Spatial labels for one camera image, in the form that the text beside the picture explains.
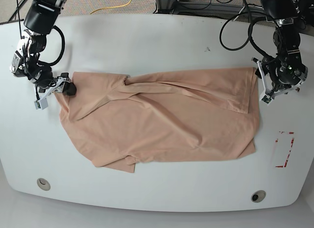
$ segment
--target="table surface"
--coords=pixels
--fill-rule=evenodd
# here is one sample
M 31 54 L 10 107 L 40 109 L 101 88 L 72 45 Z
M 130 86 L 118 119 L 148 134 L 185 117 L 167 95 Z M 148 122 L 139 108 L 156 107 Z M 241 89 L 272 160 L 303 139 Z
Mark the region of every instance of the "table surface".
M 221 47 L 223 22 L 177 15 L 62 17 L 56 25 L 64 32 L 66 49 L 53 70 L 55 74 L 137 76 L 254 66 L 251 57 L 261 56 L 250 45 L 236 52 Z M 241 45 L 247 26 L 240 22 L 227 26 L 225 44 Z M 273 31 L 256 25 L 253 36 L 262 49 L 275 55 Z M 33 85 L 26 78 L 15 78 L 8 68 L 19 40 L 18 24 L 1 25 L 0 37 L 0 159 L 13 189 L 74 203 L 150 211 L 248 210 L 285 206 L 298 198 L 314 157 L 313 37 L 301 35 L 300 50 L 309 76 L 300 93 L 277 97 L 270 106 L 260 103 L 256 153 L 222 162 L 138 163 L 134 174 L 95 168 L 80 155 L 59 122 L 54 96 L 49 97 L 48 109 L 35 110 Z M 53 31 L 41 60 L 52 62 L 60 48 L 60 38 Z M 276 167 L 285 164 L 289 150 L 287 166 Z M 41 190 L 38 178 L 48 180 L 51 190 Z M 251 196 L 259 190 L 266 192 L 266 198 L 253 203 Z

